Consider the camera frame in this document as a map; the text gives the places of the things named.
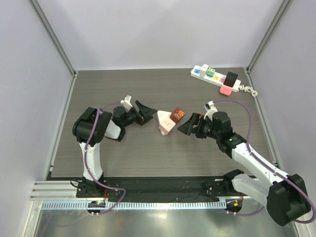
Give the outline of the red fish cube plug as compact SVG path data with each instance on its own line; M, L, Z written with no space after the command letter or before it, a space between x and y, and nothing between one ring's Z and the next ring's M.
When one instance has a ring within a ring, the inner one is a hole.
M174 109L170 115L170 119L177 124L178 122L181 121L181 119L185 116L185 112L180 109L179 107L177 107L176 109Z

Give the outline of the white triangular socket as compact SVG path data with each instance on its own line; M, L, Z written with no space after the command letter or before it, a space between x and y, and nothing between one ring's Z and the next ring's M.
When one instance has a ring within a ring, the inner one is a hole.
M170 116L171 112L157 111L158 128L163 136L167 135L176 125Z

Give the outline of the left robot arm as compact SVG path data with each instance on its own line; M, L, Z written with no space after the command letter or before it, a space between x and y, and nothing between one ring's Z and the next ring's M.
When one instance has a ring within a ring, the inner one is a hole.
M104 138L120 142L125 128L133 123L145 125L154 118L156 109L135 101L135 106L126 96L112 112L89 107L73 125L75 136L82 152L83 175L77 185L79 198L100 197L105 193L104 172L101 167L100 144Z

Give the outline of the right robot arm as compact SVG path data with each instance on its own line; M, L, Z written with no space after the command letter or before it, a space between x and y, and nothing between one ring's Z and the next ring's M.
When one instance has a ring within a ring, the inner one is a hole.
M280 226L312 212L308 224L316 218L316 208L308 197L305 182L298 174L289 175L267 162L241 135L235 133L225 112L212 117L193 113L178 131L197 138L213 138L219 150L247 168L255 178L234 170L226 175L223 191L228 195L245 194L266 208Z

